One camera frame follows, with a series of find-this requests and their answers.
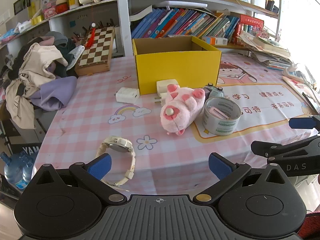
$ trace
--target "beige clothing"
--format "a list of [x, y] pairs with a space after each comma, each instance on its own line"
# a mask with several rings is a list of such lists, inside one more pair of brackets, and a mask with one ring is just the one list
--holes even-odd
[[[35, 129], [33, 106], [26, 98], [38, 91], [42, 84], [55, 79], [55, 75], [46, 71], [46, 68], [57, 60], [64, 66], [68, 62], [55, 46], [31, 45], [24, 56], [24, 62], [19, 70], [19, 78], [13, 80], [6, 89], [6, 107], [12, 120], [22, 129]], [[17, 96], [17, 89], [23, 83], [25, 90], [22, 96]]]

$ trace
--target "pink plush toy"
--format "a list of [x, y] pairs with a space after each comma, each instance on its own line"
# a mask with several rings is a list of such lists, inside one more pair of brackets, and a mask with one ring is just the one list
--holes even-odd
[[181, 88], [169, 84], [167, 86], [165, 105], [161, 108], [160, 120], [167, 134], [182, 135], [185, 129], [201, 113], [205, 94], [202, 88]]

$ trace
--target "table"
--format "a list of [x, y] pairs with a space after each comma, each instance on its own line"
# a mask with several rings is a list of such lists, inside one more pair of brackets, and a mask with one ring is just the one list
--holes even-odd
[[[133, 57], [114, 58], [109, 72], [78, 79], [68, 106], [50, 125], [34, 172], [44, 163], [56, 169], [88, 163], [104, 138], [117, 135], [129, 139], [136, 152], [135, 175], [122, 186], [129, 192], [122, 193], [193, 196], [218, 181], [208, 168], [211, 152], [259, 168], [266, 159], [251, 152], [252, 141], [288, 144], [316, 133], [289, 127], [288, 118], [313, 113], [282, 81], [280, 71], [237, 54], [222, 54], [221, 60], [218, 81], [243, 111], [237, 132], [215, 136], [201, 126], [200, 116], [182, 136], [167, 135], [160, 124], [156, 94], [140, 96], [135, 105], [116, 102], [116, 91], [137, 88], [137, 77]], [[130, 156], [108, 153], [113, 162], [108, 179], [123, 177]]]

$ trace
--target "white watch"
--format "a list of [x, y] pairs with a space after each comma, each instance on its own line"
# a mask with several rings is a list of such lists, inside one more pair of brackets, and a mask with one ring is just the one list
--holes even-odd
[[110, 136], [105, 138], [101, 143], [99, 149], [97, 150], [96, 158], [104, 154], [107, 148], [111, 148], [117, 152], [122, 152], [122, 153], [128, 152], [131, 155], [131, 166], [130, 166], [130, 169], [126, 171], [123, 179], [115, 183], [111, 183], [103, 180], [103, 182], [105, 182], [107, 185], [111, 187], [119, 187], [124, 183], [126, 183], [129, 179], [132, 179], [134, 175], [133, 172], [134, 172], [134, 167], [136, 163], [136, 159], [135, 159], [136, 153], [134, 152], [132, 143], [128, 139], [124, 139], [118, 136]]

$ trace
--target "pink checkered tablecloth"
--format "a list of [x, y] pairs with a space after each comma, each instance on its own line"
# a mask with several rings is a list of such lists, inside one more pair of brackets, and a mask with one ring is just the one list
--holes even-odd
[[[258, 84], [254, 86], [257, 90], [262, 86], [260, 84], [284, 84], [281, 72], [267, 69], [250, 58], [222, 54], [222, 63], [236, 65], [242, 74], [247, 74], [242, 78], [237, 78], [237, 75], [232, 78], [219, 76], [223, 85], [233, 82], [242, 84], [245, 79], [249, 82], [252, 78]], [[266, 159], [251, 152], [252, 141], [288, 144], [315, 133], [314, 130], [293, 130], [285, 120], [277, 125], [260, 126], [260, 129], [250, 132], [240, 131], [236, 136], [212, 137], [208, 141], [196, 134], [195, 124], [188, 127], [182, 136], [167, 135], [160, 124], [161, 106], [155, 103], [157, 95], [140, 96], [134, 105], [118, 103], [114, 94], [121, 87], [137, 88], [133, 57], [114, 58], [111, 71], [80, 77], [73, 98], [66, 108], [57, 112], [50, 125], [34, 172], [44, 163], [51, 163], [56, 169], [68, 168], [75, 162], [88, 163], [94, 159], [104, 138], [117, 135], [129, 139], [136, 152], [135, 175], [122, 186], [129, 190], [128, 196], [193, 196], [218, 181], [208, 167], [211, 152], [217, 152], [234, 163], [246, 162], [259, 168], [266, 164]], [[299, 116], [301, 106], [295, 107], [292, 107], [292, 111], [296, 109], [296, 116]], [[263, 117], [263, 111], [257, 114]], [[247, 118], [250, 115], [243, 114], [239, 123], [246, 122]], [[112, 169], [107, 174], [108, 180], [122, 178], [130, 165], [130, 156], [112, 151], [109, 153]]]

